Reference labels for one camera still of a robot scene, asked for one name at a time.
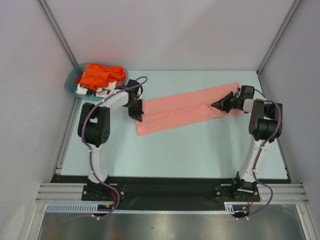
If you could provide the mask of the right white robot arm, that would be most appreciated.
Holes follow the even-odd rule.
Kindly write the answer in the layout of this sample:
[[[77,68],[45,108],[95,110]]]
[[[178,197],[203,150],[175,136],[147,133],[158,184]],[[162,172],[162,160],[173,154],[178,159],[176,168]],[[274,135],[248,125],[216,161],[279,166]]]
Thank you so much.
[[[280,137],[283,129],[283,105],[266,98],[254,98],[255,91],[230,92],[211,104],[222,112],[241,110],[250,114],[248,133],[250,145],[243,165],[235,177],[236,185],[230,188],[231,196],[242,201],[249,194],[247,186],[258,183],[260,164],[271,143]]]

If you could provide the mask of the salmon pink t shirt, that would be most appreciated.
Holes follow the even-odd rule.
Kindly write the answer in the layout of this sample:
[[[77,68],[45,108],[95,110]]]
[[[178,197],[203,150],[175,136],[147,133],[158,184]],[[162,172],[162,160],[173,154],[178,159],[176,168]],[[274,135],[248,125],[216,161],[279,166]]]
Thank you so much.
[[[238,88],[240,85],[235,82],[147,100],[142,105],[142,122],[135,123],[137,134],[142,136],[197,122],[242,115],[244,112],[241,110],[232,109],[226,113],[211,106]]]

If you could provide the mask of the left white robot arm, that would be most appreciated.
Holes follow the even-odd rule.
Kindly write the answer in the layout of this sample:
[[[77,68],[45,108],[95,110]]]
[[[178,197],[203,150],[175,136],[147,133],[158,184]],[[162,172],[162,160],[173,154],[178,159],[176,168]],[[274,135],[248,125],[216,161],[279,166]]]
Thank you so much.
[[[83,104],[77,127],[77,134],[88,148],[90,172],[88,179],[96,185],[93,194],[100,200],[110,196],[111,188],[104,184],[109,176],[107,164],[102,158],[102,145],[107,142],[111,133],[111,114],[121,107],[128,109],[128,116],[138,122],[143,118],[142,91],[116,90],[106,98]]]

